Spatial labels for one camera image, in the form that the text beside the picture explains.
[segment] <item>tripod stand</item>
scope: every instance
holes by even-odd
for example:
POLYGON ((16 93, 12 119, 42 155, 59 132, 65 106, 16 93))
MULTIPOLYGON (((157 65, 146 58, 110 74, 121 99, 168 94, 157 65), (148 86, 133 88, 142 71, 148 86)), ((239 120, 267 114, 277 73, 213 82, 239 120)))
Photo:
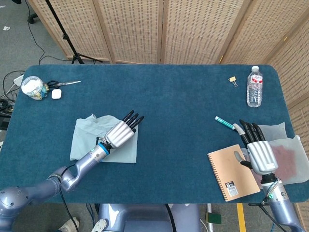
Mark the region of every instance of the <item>tripod stand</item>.
POLYGON ((95 59, 95 58, 92 58, 92 57, 88 57, 88 56, 85 56, 85 55, 83 55, 83 54, 80 54, 80 53, 76 52, 76 50, 75 50, 75 48, 74 48, 74 46, 73 46, 73 44, 72 44, 72 42, 71 42, 71 40, 70 40, 68 34, 67 34, 66 31, 64 30, 64 28, 63 28, 63 26, 62 26, 62 24, 61 24, 61 22, 60 22, 60 20, 59 20, 59 18, 58 18, 58 16, 57 16, 56 12, 55 12, 53 6, 51 5, 50 1, 49 1, 49 0, 45 0, 45 1, 46 1, 47 5, 48 5, 50 11, 52 12, 52 14, 53 14, 55 20, 57 21, 57 23, 58 23, 60 29, 62 30, 62 33, 63 33, 62 38, 68 42, 68 44, 70 45, 70 48, 72 49, 72 52, 73 52, 74 55, 73 55, 73 60, 72 60, 72 63, 71 63, 71 64, 74 64, 74 62, 75 62, 76 60, 77 60, 80 64, 84 64, 84 62, 83 62, 83 60, 82 60, 81 57, 85 57, 85 58, 88 58, 88 59, 91 59, 91 60, 98 61, 98 62, 101 62, 101 63, 102 63, 101 60, 98 60, 98 59, 95 59))

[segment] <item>yellow tape line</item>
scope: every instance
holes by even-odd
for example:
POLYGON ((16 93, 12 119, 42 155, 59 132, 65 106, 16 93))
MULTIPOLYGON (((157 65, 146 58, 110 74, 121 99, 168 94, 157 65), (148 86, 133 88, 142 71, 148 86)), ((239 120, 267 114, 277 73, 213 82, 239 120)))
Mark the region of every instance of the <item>yellow tape line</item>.
POLYGON ((238 214, 238 222, 239 222, 239 231, 246 232, 245 215, 243 213, 242 203, 237 203, 237 214, 238 214))

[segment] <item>shoe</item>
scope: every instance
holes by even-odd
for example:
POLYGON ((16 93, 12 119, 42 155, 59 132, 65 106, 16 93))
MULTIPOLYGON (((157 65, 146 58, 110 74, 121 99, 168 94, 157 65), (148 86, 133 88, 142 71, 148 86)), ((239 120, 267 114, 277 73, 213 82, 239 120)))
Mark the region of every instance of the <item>shoe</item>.
MULTIPOLYGON (((76 217, 73 217, 73 220, 75 221, 77 228, 79 227, 79 220, 76 217)), ((60 231, 62 232, 77 232, 74 223, 72 222, 72 220, 68 220, 66 223, 63 224, 63 226, 61 226, 59 228, 60 231)))

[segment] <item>binder clip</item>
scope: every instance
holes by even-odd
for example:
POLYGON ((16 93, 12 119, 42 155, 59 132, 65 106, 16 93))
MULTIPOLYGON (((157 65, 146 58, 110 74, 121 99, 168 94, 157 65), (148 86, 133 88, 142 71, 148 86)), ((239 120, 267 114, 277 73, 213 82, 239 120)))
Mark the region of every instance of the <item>binder clip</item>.
POLYGON ((234 84, 234 87, 237 87, 238 85, 236 84, 236 77, 232 76, 231 78, 228 79, 230 82, 234 84))

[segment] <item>notebook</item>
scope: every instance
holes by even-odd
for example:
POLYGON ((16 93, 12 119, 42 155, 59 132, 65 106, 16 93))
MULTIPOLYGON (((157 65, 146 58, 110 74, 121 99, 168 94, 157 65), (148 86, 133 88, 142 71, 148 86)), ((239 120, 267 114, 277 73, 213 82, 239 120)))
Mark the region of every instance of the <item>notebook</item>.
POLYGON ((251 170, 237 161, 234 151, 238 151, 245 159, 239 145, 208 154, 211 167, 226 202, 260 191, 251 170))

